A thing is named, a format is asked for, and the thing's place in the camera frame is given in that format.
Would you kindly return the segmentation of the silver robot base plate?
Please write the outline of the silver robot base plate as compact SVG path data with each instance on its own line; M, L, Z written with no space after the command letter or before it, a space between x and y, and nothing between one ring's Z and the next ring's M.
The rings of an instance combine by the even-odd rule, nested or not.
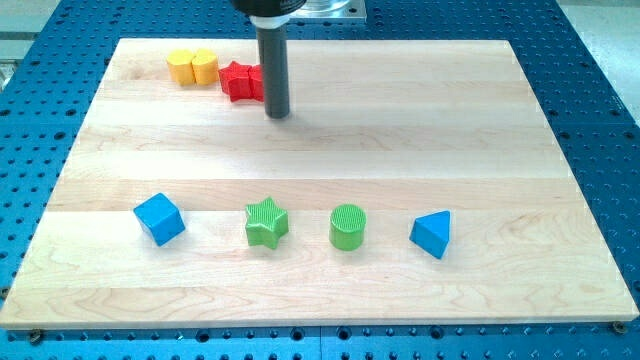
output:
M292 20L310 23L364 23L365 0L307 0L291 15Z

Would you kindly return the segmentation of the black robot end effector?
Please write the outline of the black robot end effector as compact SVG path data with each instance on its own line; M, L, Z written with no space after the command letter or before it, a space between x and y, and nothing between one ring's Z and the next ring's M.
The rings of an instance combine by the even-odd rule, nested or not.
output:
M231 0L234 9L249 16L256 27L281 27L306 0Z

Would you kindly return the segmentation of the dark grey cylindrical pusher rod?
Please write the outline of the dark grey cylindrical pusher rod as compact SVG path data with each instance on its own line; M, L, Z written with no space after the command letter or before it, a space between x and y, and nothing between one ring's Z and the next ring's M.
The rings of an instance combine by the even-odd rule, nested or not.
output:
M285 118L290 113L286 28L257 28L257 41L265 113L273 119Z

